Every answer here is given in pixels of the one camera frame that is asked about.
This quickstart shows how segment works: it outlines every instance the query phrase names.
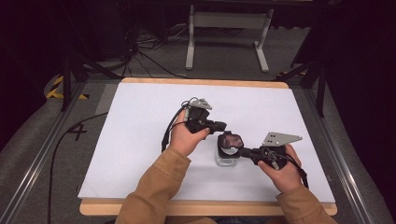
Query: white board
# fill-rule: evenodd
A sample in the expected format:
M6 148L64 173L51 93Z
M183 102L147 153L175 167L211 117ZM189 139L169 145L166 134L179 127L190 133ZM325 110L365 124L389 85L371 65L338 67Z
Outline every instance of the white board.
M335 202L291 90L148 83L118 86L78 197L124 199L134 191L161 154L168 123L192 97L205 98L213 107L208 119L226 122L226 130L241 135L245 147L259 147L268 132L302 136L292 145L309 187L322 203ZM189 156L190 168L174 199L275 202L278 190L251 160L216 165L219 134L210 134Z

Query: tan jacket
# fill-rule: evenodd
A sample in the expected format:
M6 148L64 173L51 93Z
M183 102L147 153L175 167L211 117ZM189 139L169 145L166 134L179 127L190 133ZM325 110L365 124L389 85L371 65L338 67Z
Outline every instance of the tan jacket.
M116 223L215 224L208 217L166 217L165 206L177 194L190 162L171 147L166 149L140 178L136 190L125 199ZM336 223L304 186L276 198L285 217L275 218L269 223Z

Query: human arm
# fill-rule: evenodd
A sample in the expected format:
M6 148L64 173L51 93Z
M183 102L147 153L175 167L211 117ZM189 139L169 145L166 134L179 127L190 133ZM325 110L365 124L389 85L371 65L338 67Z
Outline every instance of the human arm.
M184 111L175 123L183 121ZM178 192L190 165L190 155L209 130L190 133L183 123L171 132L170 146L142 175L136 190L125 199L117 224L164 223L166 204Z
M286 153L301 166L301 161L291 145L286 145ZM300 174L292 163L288 162L279 171L263 161L260 161L258 165L281 192L276 198L289 223L336 223L326 213L317 197L302 184Z

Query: human hand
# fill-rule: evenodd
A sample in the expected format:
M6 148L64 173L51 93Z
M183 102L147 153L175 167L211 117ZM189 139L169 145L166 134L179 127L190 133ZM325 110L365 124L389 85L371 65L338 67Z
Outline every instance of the human hand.
M171 143L169 144L174 150L181 154L190 155L201 140L204 140L210 133L208 128L198 133L191 133L183 123L186 110L182 110L178 115L171 132Z
M285 145L285 148L286 153L291 155L296 160L297 164L301 167L301 162L298 159L297 153L294 151L293 147L291 145ZM275 187L281 193L296 189L297 187L302 185L301 176L297 171L297 167L295 167L295 165L293 165L289 161L281 170L278 171L263 161L259 161L258 165L272 179Z

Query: jacket cuff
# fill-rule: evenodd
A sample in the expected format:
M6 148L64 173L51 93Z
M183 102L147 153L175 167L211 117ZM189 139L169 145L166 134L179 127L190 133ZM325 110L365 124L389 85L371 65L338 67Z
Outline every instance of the jacket cuff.
M306 217L321 207L317 197L306 187L300 187L276 196L285 217L299 219Z
M153 166L181 182L186 175L190 162L189 158L169 147L153 163Z

